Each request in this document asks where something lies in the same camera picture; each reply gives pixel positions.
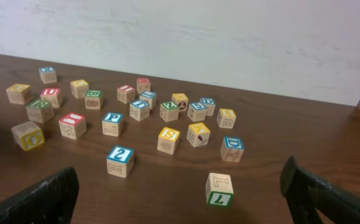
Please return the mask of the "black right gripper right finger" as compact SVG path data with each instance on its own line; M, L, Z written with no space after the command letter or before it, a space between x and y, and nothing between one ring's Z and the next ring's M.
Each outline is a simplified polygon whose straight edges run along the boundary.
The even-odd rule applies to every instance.
M283 166L280 191L294 223L321 223L317 211L334 223L360 223L360 198L300 167L294 156Z

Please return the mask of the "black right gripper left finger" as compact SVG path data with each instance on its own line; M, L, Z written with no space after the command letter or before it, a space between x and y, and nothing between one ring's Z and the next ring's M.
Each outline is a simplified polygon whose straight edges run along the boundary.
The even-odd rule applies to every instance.
M0 223L70 223L79 188L66 167L0 202Z

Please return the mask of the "green R wooden block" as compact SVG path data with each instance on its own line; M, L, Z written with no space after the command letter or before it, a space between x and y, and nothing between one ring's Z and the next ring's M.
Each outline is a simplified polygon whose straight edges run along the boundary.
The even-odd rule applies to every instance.
M34 100L26 105L28 118L38 123L46 123L55 114L51 102L45 100Z

